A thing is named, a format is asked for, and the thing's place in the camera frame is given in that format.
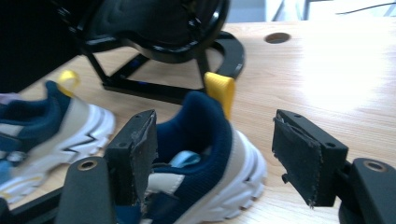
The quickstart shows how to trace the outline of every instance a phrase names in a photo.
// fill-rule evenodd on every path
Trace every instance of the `light wood surface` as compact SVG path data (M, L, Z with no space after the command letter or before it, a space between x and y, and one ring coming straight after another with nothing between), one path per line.
M396 20L297 21L227 24L246 50L246 64L236 82L232 122L262 152L268 163L266 190L251 208L226 223L337 223L334 207L310 209L290 185L284 168L271 152L273 117L278 108L299 113L349 146L348 160L371 158L396 166ZM283 32L291 39L269 44L264 38ZM107 71L126 61L134 49L98 54ZM221 57L209 51L213 68ZM77 57L44 79L56 79L64 69L81 76L77 95L117 116L117 131L134 114L156 109L158 121L172 118L179 105L105 91L84 57ZM194 62L150 62L140 79L184 87L199 87ZM26 99L44 97L40 80L22 93ZM67 166L16 207L59 188Z

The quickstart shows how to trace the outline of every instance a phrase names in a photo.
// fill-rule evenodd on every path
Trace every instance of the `navy blue sneaker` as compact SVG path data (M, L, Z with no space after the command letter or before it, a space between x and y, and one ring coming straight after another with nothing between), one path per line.
M267 174L262 154L206 94L190 92L177 115L157 126L157 134L158 159L140 223L222 221L262 194Z
M46 83L47 99L13 100L0 110L0 197L15 203L62 163L96 153L113 133L111 112Z

